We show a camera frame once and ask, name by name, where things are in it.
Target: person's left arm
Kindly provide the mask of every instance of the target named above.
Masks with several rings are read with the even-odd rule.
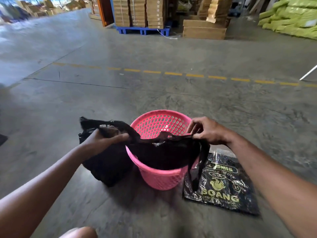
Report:
[[[30,237],[82,162],[128,134],[105,139],[95,130],[50,168],[0,200],[0,237]]]

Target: forearm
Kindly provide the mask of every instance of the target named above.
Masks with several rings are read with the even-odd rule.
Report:
[[[84,157],[73,149],[46,171],[0,200],[0,237],[30,237]]]
[[[256,188],[297,237],[314,237],[317,187],[293,174],[238,134],[228,147],[237,156]]]

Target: white label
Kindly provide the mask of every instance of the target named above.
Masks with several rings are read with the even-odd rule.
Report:
[[[311,21],[307,21],[305,23],[305,27],[312,27],[312,26],[315,26],[316,24],[317,24],[317,19],[311,20]]]

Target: hand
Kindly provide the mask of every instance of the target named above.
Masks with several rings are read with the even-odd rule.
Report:
[[[193,118],[187,129],[194,139],[206,139],[210,144],[227,145],[234,132],[208,117]]]
[[[96,129],[78,148],[85,153],[85,158],[89,159],[97,154],[100,154],[110,145],[126,141],[129,138],[128,134],[120,134],[112,138],[106,139],[102,136],[99,129]]]

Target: knee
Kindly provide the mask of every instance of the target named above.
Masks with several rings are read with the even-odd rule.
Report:
[[[78,228],[68,234],[61,236],[61,238],[97,238],[97,232],[91,227]]]

